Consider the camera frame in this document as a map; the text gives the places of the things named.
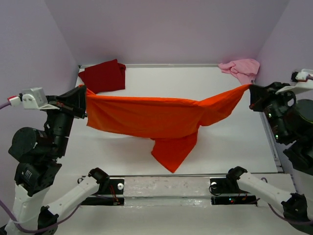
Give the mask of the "aluminium rail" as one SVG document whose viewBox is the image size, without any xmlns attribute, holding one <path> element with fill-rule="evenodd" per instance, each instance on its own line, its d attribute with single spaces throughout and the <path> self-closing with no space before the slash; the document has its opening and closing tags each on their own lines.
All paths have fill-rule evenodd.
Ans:
<svg viewBox="0 0 313 235">
<path fill-rule="evenodd" d="M 148 174 L 148 175 L 110 175 L 110 177 L 115 178 L 125 178 L 125 177 L 224 177 L 228 173 L 201 173 L 201 174 Z M 254 175 L 278 175 L 278 174 L 284 174 L 283 172 L 277 172 L 277 173 L 265 173 L 265 172 L 256 172 L 251 173 Z"/>
<path fill-rule="evenodd" d="M 218 64 L 126 64 L 126 68 L 217 68 Z"/>
<path fill-rule="evenodd" d="M 275 161 L 277 171 L 278 171 L 278 173 L 284 173 L 281 161 L 280 161 L 279 156 L 278 156 L 277 149 L 275 147 L 275 141 L 274 141 L 274 138 L 272 136 L 270 125 L 268 124 L 266 116 L 263 113 L 260 113 L 260 118 L 261 118 L 264 130 L 265 130 L 265 133 L 266 133 L 266 136 L 267 136 L 270 148 L 271 148 L 271 152 L 273 154 L 273 158 Z"/>
</svg>

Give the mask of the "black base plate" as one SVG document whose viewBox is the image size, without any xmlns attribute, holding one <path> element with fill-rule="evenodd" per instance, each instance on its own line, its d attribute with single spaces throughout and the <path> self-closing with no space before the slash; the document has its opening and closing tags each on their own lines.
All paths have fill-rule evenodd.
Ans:
<svg viewBox="0 0 313 235">
<path fill-rule="evenodd" d="M 123 206 L 124 205 L 124 178 L 110 178 L 109 185 L 101 187 L 98 193 L 88 196 L 82 206 Z"/>
<path fill-rule="evenodd" d="M 211 178 L 209 185 L 212 205 L 257 205 L 260 200 L 227 178 Z"/>
</svg>

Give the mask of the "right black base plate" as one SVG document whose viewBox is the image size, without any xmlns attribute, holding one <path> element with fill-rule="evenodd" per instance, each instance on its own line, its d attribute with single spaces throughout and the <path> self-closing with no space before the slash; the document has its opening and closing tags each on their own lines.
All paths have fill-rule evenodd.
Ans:
<svg viewBox="0 0 313 235">
<path fill-rule="evenodd" d="M 209 185 L 212 205 L 257 205 L 260 200 L 227 178 L 211 178 Z"/>
</svg>

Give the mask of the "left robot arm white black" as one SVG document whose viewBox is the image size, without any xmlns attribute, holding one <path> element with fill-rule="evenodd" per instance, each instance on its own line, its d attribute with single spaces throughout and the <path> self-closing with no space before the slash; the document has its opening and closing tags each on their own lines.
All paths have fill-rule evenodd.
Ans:
<svg viewBox="0 0 313 235">
<path fill-rule="evenodd" d="M 8 98 L 7 105 L 44 111 L 47 118 L 43 130 L 23 127 L 12 138 L 8 152 L 18 161 L 14 177 L 15 199 L 13 208 L 6 210 L 10 219 L 1 228 L 1 234 L 52 235 L 85 199 L 108 189 L 109 175 L 94 168 L 64 196 L 43 205 L 61 169 L 57 161 L 66 153 L 73 121 L 87 115 L 86 92 L 84 85 L 62 95 L 45 95 L 42 88 L 31 88 Z"/>
</svg>

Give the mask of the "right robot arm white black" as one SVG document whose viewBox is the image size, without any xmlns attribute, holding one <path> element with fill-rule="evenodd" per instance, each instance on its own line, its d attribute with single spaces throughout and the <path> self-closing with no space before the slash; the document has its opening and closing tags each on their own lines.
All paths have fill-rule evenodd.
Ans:
<svg viewBox="0 0 313 235">
<path fill-rule="evenodd" d="M 242 167 L 232 168 L 225 186 L 231 192 L 249 192 L 268 204 L 276 216 L 294 229 L 313 233 L 313 101 L 297 99 L 304 91 L 298 86 L 274 82 L 268 86 L 250 85 L 252 111 L 265 115 L 273 138 L 287 148 L 293 174 L 269 179 Z"/>
</svg>

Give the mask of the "right aluminium rail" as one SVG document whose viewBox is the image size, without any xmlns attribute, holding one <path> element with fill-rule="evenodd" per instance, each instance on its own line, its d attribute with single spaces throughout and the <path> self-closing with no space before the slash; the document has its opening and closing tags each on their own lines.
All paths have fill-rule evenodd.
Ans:
<svg viewBox="0 0 313 235">
<path fill-rule="evenodd" d="M 271 148 L 271 152 L 273 154 L 273 158 L 275 161 L 277 171 L 278 171 L 278 173 L 284 173 L 281 161 L 280 161 L 279 156 L 278 156 L 277 149 L 275 147 L 275 141 L 274 141 L 274 138 L 272 136 L 270 125 L 268 124 L 266 116 L 263 113 L 260 113 L 260 118 L 261 118 L 264 130 L 265 130 L 265 133 L 266 133 L 266 136 L 267 136 L 270 148 Z"/>
</svg>

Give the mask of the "pink t-shirt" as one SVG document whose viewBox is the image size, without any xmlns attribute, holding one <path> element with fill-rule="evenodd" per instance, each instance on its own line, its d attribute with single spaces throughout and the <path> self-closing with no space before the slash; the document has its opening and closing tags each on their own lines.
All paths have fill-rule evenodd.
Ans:
<svg viewBox="0 0 313 235">
<path fill-rule="evenodd" d="M 254 59 L 240 59 L 218 64 L 223 73 L 231 74 L 242 84 L 252 84 L 258 74 L 260 63 Z"/>
</svg>

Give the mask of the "back aluminium rail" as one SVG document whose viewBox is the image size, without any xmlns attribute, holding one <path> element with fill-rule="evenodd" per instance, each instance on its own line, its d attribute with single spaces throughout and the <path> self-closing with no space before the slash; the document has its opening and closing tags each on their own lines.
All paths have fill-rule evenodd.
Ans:
<svg viewBox="0 0 313 235">
<path fill-rule="evenodd" d="M 218 64 L 126 64 L 126 68 L 217 68 Z"/>
</svg>

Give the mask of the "orange t-shirt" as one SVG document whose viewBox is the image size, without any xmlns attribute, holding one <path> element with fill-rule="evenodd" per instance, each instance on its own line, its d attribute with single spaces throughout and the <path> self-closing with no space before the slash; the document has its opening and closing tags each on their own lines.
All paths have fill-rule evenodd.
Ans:
<svg viewBox="0 0 313 235">
<path fill-rule="evenodd" d="M 107 96 L 87 90 L 87 125 L 100 131 L 153 140 L 152 156 L 175 173 L 197 144 L 199 128 L 230 116 L 249 87 L 242 85 L 201 101 Z"/>
</svg>

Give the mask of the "folded dark red t-shirt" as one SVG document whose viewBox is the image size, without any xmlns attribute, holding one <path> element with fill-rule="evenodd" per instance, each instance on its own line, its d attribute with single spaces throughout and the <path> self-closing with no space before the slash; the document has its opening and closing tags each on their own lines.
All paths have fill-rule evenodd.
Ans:
<svg viewBox="0 0 313 235">
<path fill-rule="evenodd" d="M 95 94 L 124 90 L 126 66 L 117 59 L 85 68 L 78 76 Z"/>
</svg>

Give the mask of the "front aluminium rail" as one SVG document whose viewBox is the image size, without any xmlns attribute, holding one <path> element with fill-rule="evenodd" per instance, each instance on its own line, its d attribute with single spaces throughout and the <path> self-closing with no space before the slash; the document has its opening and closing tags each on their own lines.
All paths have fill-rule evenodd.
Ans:
<svg viewBox="0 0 313 235">
<path fill-rule="evenodd" d="M 110 177 L 115 178 L 125 178 L 125 177 L 224 177 L 228 173 L 201 173 L 201 174 L 148 174 L 148 175 L 110 175 Z M 278 175 L 278 174 L 284 174 L 283 172 L 277 172 L 277 173 L 265 173 L 265 172 L 256 172 L 251 173 L 254 175 Z"/>
</svg>

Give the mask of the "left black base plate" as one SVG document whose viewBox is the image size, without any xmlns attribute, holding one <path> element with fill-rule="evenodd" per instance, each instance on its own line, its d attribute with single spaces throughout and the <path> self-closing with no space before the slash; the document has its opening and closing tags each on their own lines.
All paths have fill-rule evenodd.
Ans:
<svg viewBox="0 0 313 235">
<path fill-rule="evenodd" d="M 123 206 L 124 205 L 124 178 L 110 178 L 109 185 L 101 187 L 98 193 L 88 196 L 82 206 Z"/>
</svg>

